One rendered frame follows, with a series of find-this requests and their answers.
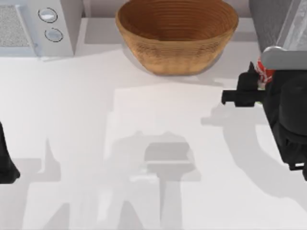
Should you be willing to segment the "red and white can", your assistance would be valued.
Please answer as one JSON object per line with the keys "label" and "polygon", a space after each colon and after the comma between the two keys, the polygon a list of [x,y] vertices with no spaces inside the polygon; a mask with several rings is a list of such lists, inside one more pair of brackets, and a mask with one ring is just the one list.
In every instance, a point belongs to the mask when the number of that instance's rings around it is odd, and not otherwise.
{"label": "red and white can", "polygon": [[267,83],[270,83],[272,81],[273,75],[275,73],[275,70],[273,69],[267,69],[262,64],[261,58],[259,57],[257,59],[257,63],[255,66],[255,71],[259,75],[258,79],[258,89],[264,90]]}

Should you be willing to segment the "pale grey rounded box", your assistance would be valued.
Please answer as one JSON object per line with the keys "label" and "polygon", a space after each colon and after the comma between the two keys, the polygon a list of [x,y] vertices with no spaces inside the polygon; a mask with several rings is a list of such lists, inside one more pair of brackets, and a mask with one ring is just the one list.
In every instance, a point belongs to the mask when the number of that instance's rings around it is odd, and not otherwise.
{"label": "pale grey rounded box", "polygon": [[307,51],[286,50],[279,46],[270,46],[264,50],[260,60],[266,69],[307,70]]}

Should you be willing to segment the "grey cabinet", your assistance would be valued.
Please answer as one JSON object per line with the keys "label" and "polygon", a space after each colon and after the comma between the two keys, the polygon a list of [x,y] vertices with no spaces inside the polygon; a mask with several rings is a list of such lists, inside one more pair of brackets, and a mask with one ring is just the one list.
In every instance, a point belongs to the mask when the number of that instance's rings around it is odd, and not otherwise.
{"label": "grey cabinet", "polygon": [[249,0],[260,51],[307,51],[307,0]]}

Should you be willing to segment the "brown woven basket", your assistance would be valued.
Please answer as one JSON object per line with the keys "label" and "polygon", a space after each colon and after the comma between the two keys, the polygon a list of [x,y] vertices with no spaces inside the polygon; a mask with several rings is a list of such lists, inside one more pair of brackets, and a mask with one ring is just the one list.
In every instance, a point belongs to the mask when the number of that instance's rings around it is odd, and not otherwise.
{"label": "brown woven basket", "polygon": [[138,62],[156,75],[194,75],[235,33],[239,16],[224,0],[128,0],[116,26]]}

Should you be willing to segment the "pale microwave oven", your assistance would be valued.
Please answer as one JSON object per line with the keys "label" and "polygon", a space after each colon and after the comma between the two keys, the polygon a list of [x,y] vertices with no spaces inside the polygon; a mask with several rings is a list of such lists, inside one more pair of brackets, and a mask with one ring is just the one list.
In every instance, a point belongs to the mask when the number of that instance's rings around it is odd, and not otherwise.
{"label": "pale microwave oven", "polygon": [[[46,23],[40,9],[52,8],[58,19]],[[61,58],[75,54],[83,15],[82,0],[0,0],[0,57]],[[57,28],[60,42],[45,38],[44,32]]]}

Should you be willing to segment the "small white microwave knob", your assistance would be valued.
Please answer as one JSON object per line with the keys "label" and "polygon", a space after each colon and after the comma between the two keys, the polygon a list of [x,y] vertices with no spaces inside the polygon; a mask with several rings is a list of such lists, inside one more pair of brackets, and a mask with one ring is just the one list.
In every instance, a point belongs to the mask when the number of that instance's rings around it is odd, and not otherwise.
{"label": "small white microwave knob", "polygon": [[63,39],[63,33],[57,28],[50,28],[44,32],[45,38],[53,43],[60,42]]}

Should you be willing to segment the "large white microwave knob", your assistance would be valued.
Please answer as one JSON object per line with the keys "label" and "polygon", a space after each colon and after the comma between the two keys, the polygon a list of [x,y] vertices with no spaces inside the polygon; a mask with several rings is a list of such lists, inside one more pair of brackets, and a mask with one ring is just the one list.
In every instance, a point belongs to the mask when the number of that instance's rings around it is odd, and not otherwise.
{"label": "large white microwave knob", "polygon": [[58,15],[52,8],[40,9],[38,17],[46,23],[54,23],[58,19]]}

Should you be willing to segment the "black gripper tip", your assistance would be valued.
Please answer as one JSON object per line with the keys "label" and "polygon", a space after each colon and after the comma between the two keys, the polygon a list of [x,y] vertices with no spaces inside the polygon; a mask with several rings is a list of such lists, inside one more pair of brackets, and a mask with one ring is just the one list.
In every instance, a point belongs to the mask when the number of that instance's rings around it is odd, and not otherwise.
{"label": "black gripper tip", "polygon": [[0,122],[0,184],[13,184],[20,178],[20,175],[9,155],[3,126]]}

